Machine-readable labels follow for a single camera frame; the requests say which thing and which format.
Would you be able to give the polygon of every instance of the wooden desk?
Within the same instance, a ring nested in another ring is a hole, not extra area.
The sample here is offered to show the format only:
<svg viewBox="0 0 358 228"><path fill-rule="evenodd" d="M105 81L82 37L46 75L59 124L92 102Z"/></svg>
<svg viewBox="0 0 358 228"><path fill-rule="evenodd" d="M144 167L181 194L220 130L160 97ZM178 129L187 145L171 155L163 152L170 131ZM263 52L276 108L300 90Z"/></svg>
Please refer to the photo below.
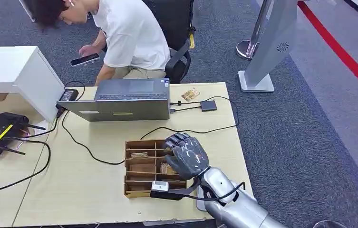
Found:
<svg viewBox="0 0 358 228"><path fill-rule="evenodd" d="M196 98L198 101L215 95L228 97L225 83L181 84L171 85L171 101L184 102L181 94L193 87L201 92ZM82 100L93 99L95 91L96 87L88 87ZM202 113L201 109L193 109L177 112L168 121L90 123L70 113L65 126L96 157L108 162L120 162L124 159L125 141L139 140L154 128L166 126L207 131L234 124L229 101L215 100L217 111ZM160 130L145 139L164 139L171 134L173 132ZM246 190L252 194L236 128L192 135L207 151L211 166L219 167L235 182L245 181ZM111 166L93 160L86 149L73 143L62 128L52 133L47 142L52 150L49 169L30 182L14 226L211 218L208 213L196 208L193 199L126 198L123 195L124 165ZM43 153L38 167L42 167L46 159L47 155Z"/></svg>
<svg viewBox="0 0 358 228"><path fill-rule="evenodd" d="M0 113L2 112L23 114L31 121L43 120L19 94L9 94L0 102ZM47 136L44 135L34 140L45 141L46 138ZM33 174L42 149L42 144L24 143L19 151L25 152L26 155L4 152L0 156L0 187ZM0 227L12 226L28 185L29 180L0 190Z"/></svg>

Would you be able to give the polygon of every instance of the power adapter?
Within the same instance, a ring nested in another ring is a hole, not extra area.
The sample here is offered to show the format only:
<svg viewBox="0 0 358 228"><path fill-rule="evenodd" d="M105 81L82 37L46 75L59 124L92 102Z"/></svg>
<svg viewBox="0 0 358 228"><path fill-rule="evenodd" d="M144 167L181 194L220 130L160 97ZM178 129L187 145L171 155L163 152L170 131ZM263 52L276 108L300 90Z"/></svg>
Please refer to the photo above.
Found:
<svg viewBox="0 0 358 228"><path fill-rule="evenodd" d="M76 89L65 89L63 95L60 97L59 101L75 101L78 97L78 90ZM59 118L65 111L65 108L61 107L60 105L56 105L58 109L57 118Z"/></svg>
<svg viewBox="0 0 358 228"><path fill-rule="evenodd" d="M201 101L201 110L203 112L215 111L217 110L215 101Z"/></svg>

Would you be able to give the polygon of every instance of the khaki pants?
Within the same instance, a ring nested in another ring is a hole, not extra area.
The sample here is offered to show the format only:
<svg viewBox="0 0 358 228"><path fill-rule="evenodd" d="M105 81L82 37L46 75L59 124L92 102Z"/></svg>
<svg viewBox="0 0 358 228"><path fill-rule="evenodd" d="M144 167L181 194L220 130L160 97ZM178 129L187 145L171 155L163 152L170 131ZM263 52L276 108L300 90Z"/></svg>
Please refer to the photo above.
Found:
<svg viewBox="0 0 358 228"><path fill-rule="evenodd" d="M113 79L164 78L165 76L164 70L145 70L133 66L125 66L116 68Z"/></svg>

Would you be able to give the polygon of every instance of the laptop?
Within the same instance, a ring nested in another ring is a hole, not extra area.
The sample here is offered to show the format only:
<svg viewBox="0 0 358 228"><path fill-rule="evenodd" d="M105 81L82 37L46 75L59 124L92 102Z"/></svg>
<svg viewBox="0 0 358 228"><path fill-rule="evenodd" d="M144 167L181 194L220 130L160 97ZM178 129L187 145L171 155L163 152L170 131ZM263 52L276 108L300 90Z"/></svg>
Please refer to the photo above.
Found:
<svg viewBox="0 0 358 228"><path fill-rule="evenodd" d="M93 101L58 101L90 121L167 120L169 79L111 79L99 83Z"/></svg>

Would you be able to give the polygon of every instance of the laptop keyboard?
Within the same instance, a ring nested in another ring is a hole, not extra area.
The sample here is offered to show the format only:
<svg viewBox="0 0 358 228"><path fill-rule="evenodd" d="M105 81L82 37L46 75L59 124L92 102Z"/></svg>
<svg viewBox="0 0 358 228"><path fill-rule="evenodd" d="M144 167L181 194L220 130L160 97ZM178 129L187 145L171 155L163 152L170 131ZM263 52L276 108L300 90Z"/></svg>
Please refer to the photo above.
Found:
<svg viewBox="0 0 358 228"><path fill-rule="evenodd" d="M167 99L166 94L104 94L98 100Z"/></svg>

